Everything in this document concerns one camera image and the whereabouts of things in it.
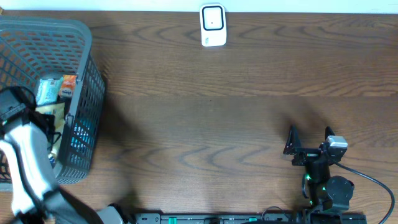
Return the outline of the teal wet wipes pack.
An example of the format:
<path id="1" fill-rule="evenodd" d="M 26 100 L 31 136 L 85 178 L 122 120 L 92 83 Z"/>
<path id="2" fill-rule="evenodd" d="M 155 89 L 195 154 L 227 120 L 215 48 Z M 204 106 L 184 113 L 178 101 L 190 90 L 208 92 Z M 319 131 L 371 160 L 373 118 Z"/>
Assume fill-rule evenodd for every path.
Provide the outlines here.
<path id="1" fill-rule="evenodd" d="M 55 79 L 40 79 L 39 87 L 35 97 L 37 106 L 43 106 L 55 103 L 58 98 L 63 78 Z"/>

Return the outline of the small orange snack packet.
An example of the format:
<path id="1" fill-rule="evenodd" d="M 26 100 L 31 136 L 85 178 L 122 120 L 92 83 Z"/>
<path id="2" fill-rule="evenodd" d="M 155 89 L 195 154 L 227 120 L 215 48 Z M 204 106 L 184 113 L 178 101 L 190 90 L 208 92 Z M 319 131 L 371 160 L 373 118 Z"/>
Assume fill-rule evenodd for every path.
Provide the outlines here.
<path id="1" fill-rule="evenodd" d="M 64 75 L 63 82 L 58 92 L 59 97 L 72 98 L 76 87 L 76 75 Z"/>

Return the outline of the yellow snack bag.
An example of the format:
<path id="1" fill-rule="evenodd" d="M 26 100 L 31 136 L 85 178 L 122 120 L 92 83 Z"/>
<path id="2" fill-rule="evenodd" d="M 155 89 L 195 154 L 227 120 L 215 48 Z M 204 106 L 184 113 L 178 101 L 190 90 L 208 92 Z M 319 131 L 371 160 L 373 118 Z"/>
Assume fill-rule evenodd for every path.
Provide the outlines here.
<path id="1" fill-rule="evenodd" d="M 54 115 L 53 125 L 55 127 L 55 132 L 53 144 L 50 147 L 49 158 L 56 160 L 60 150 L 60 145 L 62 141 L 62 134 L 65 125 L 65 103 L 57 103 L 52 105 L 45 105 L 36 108 L 36 111 L 42 114 Z"/>

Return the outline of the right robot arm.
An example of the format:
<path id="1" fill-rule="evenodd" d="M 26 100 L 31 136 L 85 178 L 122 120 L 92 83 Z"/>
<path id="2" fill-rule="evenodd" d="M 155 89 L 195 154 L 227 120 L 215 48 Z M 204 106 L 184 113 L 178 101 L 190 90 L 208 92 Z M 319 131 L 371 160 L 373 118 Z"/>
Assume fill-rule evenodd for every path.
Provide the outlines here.
<path id="1" fill-rule="evenodd" d="M 343 136 L 325 128 L 325 140 L 316 148 L 303 147 L 298 131 L 290 127 L 283 154 L 292 155 L 292 165 L 303 166 L 303 196 L 310 200 L 308 208 L 293 213 L 296 223 L 342 223 L 349 209 L 354 184 L 339 175 L 331 176 L 330 166 L 337 164 L 348 149 Z"/>

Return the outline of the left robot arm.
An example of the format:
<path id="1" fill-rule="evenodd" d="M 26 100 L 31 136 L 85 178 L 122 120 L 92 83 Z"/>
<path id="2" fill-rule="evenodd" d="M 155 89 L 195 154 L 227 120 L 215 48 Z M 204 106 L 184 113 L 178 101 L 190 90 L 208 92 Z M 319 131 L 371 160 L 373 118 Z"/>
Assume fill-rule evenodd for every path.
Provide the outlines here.
<path id="1" fill-rule="evenodd" d="M 12 179 L 13 223 L 129 223 L 115 204 L 101 210 L 61 188 L 47 154 L 47 137 L 25 111 L 1 122 L 1 151 Z"/>

